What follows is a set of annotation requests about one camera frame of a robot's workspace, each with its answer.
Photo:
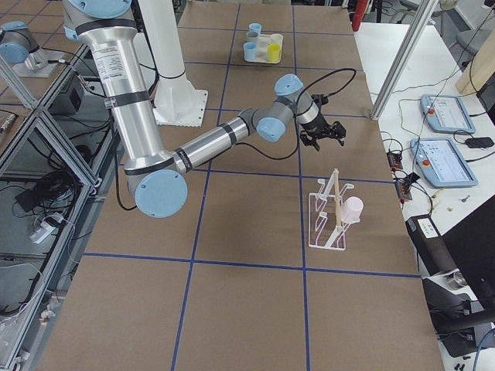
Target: blue cable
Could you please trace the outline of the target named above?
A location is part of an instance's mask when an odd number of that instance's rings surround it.
[[[481,352],[481,346],[483,345],[483,342],[485,341],[485,339],[491,334],[491,333],[495,333],[495,328],[492,328],[491,330],[489,330],[485,336],[481,339],[481,342],[480,344],[478,345],[478,349],[476,351],[476,357],[474,358],[474,365],[473,365],[473,371],[476,371],[476,365],[478,364],[478,357],[480,357],[480,352]]]

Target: white sticker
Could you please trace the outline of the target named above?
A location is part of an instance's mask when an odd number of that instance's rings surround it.
[[[103,83],[127,79],[127,73],[118,52],[118,47],[109,46],[108,48],[95,50],[93,51],[93,58]]]
[[[439,236],[439,234],[436,233],[436,230],[433,227],[430,219],[418,219],[418,224],[426,238],[433,238]]]

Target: blue cup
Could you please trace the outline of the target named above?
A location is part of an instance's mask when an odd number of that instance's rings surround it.
[[[250,31],[255,31],[259,34],[261,34],[261,25],[259,23],[251,23],[249,25],[249,30]]]
[[[244,43],[244,59],[256,59],[256,43]]]

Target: blue joint cap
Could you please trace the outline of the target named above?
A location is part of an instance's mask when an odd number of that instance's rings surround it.
[[[76,31],[73,29],[70,29],[69,27],[64,26],[63,29],[65,29],[65,36],[72,41],[79,41],[79,38],[77,37]]]
[[[296,75],[289,73],[275,83],[275,94],[278,97],[284,97],[301,90],[303,86],[302,81]]]
[[[28,50],[19,44],[5,43],[0,45],[0,54],[9,63],[24,63],[29,55]]]
[[[69,0],[83,13],[95,18],[115,18],[131,7],[131,0]]]
[[[4,31],[17,31],[19,29],[27,29],[28,26],[23,21],[12,21],[2,25]]]
[[[187,184],[175,170],[163,169],[148,174],[135,193],[138,208],[153,218],[177,213],[187,200]]]
[[[275,117],[263,117],[258,122],[256,131],[266,141],[275,143],[285,133],[285,125]]]

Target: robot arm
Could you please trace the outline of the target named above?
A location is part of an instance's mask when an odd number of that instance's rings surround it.
[[[29,70],[38,70],[48,64],[45,51],[24,22],[7,22],[0,32],[0,54],[7,62],[24,63]]]
[[[130,4],[129,0],[63,0],[67,36],[87,44],[93,53],[105,104],[113,112],[128,154],[124,170],[129,192],[143,213],[157,218],[176,213],[187,198],[182,174],[255,131],[276,142],[294,117],[304,129],[305,145],[315,145],[324,137],[343,143],[345,129],[337,123],[329,126],[299,78],[285,75],[275,85],[277,98],[270,108],[242,111],[176,150],[165,150],[132,43],[137,30]]]

